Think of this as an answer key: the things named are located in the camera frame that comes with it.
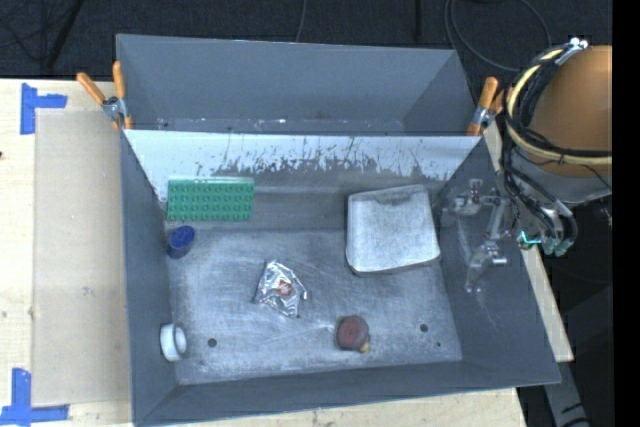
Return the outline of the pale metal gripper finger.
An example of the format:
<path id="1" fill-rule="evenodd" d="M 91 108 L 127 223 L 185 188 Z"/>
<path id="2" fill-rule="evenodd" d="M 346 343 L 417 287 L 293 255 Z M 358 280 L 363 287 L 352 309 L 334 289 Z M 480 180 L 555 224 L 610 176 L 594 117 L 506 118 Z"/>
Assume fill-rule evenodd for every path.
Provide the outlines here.
<path id="1" fill-rule="evenodd" d="M 486 189 L 480 178 L 449 186 L 443 198 L 439 217 L 441 227 L 451 227 L 460 218 L 475 216 L 483 207 L 495 205 L 494 190 Z"/>
<path id="2" fill-rule="evenodd" d="M 468 293 L 478 292 L 480 290 L 479 280 L 483 274 L 489 268 L 505 266 L 507 263 L 508 257 L 497 241 L 488 240 L 483 242 L 472 251 L 467 261 L 465 290 Z"/>

